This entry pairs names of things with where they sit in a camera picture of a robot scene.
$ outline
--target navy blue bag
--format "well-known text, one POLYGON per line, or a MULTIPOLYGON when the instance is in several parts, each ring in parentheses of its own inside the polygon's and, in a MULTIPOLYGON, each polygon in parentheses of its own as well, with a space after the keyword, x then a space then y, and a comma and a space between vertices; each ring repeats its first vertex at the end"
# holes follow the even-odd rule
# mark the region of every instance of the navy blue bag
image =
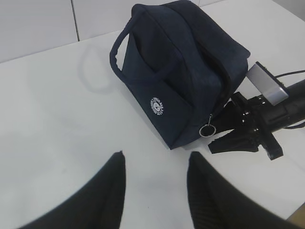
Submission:
POLYGON ((126 84, 170 149, 200 137, 245 78, 250 53, 188 0, 136 4, 110 52, 126 84), (122 70, 115 58, 129 35, 122 70))

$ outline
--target metal key ring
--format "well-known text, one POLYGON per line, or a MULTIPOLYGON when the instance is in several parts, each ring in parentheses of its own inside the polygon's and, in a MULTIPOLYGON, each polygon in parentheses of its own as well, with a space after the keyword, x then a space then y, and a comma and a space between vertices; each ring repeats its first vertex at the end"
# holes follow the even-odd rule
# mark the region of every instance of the metal key ring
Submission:
POLYGON ((212 137, 215 133, 216 133, 216 127, 213 126, 213 125, 211 125, 211 124, 206 124, 206 125, 204 125, 203 127, 201 127, 200 130, 199 130, 199 134, 200 134, 201 137, 212 137), (201 134, 202 129, 204 129, 205 127, 208 127, 208 126, 211 126, 211 127, 214 128, 213 133, 210 134, 210 135, 207 135, 207 136, 202 135, 202 134, 201 134))

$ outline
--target white circular logo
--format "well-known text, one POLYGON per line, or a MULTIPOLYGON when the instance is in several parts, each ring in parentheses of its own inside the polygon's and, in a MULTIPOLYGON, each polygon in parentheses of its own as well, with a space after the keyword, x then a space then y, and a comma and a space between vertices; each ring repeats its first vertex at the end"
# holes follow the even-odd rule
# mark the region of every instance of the white circular logo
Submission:
POLYGON ((156 114, 156 115, 162 115, 163 114, 163 105, 160 101, 160 99, 154 97, 151 100, 151 108, 152 111, 156 114))

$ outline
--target black cable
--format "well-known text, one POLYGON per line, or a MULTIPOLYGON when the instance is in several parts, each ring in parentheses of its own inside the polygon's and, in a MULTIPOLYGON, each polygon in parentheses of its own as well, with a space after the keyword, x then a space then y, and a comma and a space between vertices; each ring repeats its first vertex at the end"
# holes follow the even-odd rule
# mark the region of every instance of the black cable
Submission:
POLYGON ((294 126, 288 126, 288 127, 285 127, 284 129, 286 129, 286 130, 294 130, 294 129, 299 129, 299 128, 303 128, 303 127, 305 127, 305 122, 300 123, 298 125, 294 125, 294 126))
MULTIPOLYGON (((280 75, 277 75, 276 78, 280 78, 280 77, 286 76, 286 75, 299 74, 299 73, 305 73, 305 70, 300 70, 300 71, 280 74, 280 75)), ((305 127, 305 122, 300 123, 298 125, 294 125, 294 126, 288 126, 288 127, 285 127, 284 129, 286 129, 286 130, 294 130, 294 129, 299 129, 299 128, 303 128, 303 127, 305 127)))
POLYGON ((300 70, 300 71, 290 72, 290 73, 284 73, 284 74, 281 74, 281 75, 277 75, 276 78, 280 78, 280 77, 286 76, 286 75, 299 74, 299 73, 305 73, 305 70, 300 70))

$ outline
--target white table surface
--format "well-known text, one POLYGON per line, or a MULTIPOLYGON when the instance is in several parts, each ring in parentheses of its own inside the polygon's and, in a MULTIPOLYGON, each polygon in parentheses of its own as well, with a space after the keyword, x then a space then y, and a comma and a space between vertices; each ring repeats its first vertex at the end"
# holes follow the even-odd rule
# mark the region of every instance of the white table surface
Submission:
MULTIPOLYGON (((305 22, 270 0, 227 0, 203 9, 272 73, 305 63, 305 22)), ((123 150, 127 186, 121 228, 192 228, 186 172, 193 150, 233 185, 287 218, 305 201, 305 130, 275 137, 283 157, 266 152, 211 155, 200 139, 168 150, 109 66, 118 32, 0 64, 0 228, 53 209, 123 150)), ((123 62, 124 48, 118 55, 123 62)), ((304 76, 286 77, 290 85, 304 76)), ((246 97, 258 91, 245 80, 246 97)))

